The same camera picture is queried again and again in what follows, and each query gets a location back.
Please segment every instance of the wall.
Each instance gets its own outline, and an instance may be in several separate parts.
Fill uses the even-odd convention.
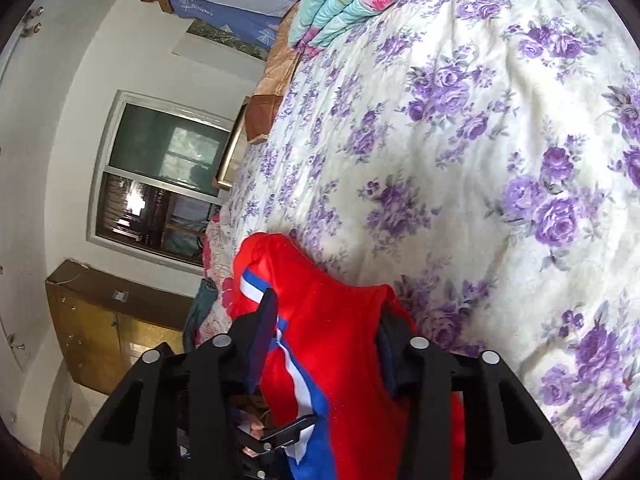
[[[45,206],[47,270],[73,258],[118,276],[194,296],[199,276],[86,240],[89,192],[104,123],[119,89],[233,119],[255,79],[245,54],[216,69],[171,53],[190,25],[157,4],[118,0],[102,22],[68,93],[49,162]]]
[[[50,326],[44,291],[49,155],[76,69],[114,1],[36,0],[32,8],[45,11],[33,23],[42,22],[42,30],[17,43],[0,84],[0,320],[26,347],[14,358],[0,333],[0,415],[14,431],[23,422],[16,413],[22,385]],[[59,362],[49,365],[54,378]]]

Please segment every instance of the blue stripe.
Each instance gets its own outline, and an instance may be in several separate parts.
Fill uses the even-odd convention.
[[[306,453],[296,464],[296,460],[287,456],[289,460],[289,468],[295,480],[336,480],[335,458],[329,441],[329,402],[326,400],[324,393],[311,375],[302,367],[291,351],[289,345],[284,340],[287,322],[278,318],[278,328],[282,332],[280,344],[289,352],[291,362],[299,370],[302,378],[305,380],[306,386],[311,393],[311,408],[318,417],[318,421],[314,426],[309,442],[306,444]]]
[[[247,283],[253,285],[255,288],[264,292],[268,288],[271,287],[269,283],[265,282],[262,278],[259,278],[254,273],[252,273],[249,269],[245,269],[242,273],[242,277],[247,281]]]

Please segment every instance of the wooden cabinet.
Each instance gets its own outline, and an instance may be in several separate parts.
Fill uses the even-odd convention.
[[[47,299],[74,381],[110,394],[148,348],[182,350],[192,298],[65,260],[46,281]]]

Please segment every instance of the floral bedsheet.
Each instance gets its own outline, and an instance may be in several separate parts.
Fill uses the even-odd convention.
[[[640,420],[640,55],[606,0],[399,0],[298,69],[229,202],[500,352],[583,478]]]

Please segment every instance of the silver bolt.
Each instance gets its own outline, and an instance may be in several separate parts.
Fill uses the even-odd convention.
[[[500,356],[493,350],[482,352],[482,361],[490,365],[497,365],[500,362]]]
[[[429,347],[429,340],[420,336],[416,336],[411,338],[409,344],[412,347],[417,348],[418,350],[423,350]]]
[[[231,344],[231,338],[227,334],[218,334],[212,341],[213,346],[217,346],[218,348],[224,348]]]
[[[155,363],[159,358],[160,352],[158,350],[147,350],[142,354],[142,360],[148,364]]]

